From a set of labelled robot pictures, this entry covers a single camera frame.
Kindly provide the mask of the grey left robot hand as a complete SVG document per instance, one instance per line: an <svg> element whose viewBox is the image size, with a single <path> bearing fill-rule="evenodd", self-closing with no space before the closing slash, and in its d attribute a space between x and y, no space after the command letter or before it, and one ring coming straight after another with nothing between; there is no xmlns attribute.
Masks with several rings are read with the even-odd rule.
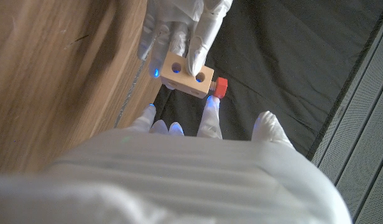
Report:
<svg viewBox="0 0 383 224"><path fill-rule="evenodd" d="M151 55L149 75L160 76L168 52L186 58L195 77L204 66L232 0L148 0L137 56Z"/></svg>

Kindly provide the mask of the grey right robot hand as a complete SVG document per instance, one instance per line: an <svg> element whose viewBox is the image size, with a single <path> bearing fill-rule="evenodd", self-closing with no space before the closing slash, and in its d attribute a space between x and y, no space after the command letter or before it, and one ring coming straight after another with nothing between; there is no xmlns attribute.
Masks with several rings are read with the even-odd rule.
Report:
<svg viewBox="0 0 383 224"><path fill-rule="evenodd" d="M149 105L42 172L0 175L0 223L351 223L333 183L270 111L249 141L222 138L214 96L195 137L155 112Z"/></svg>

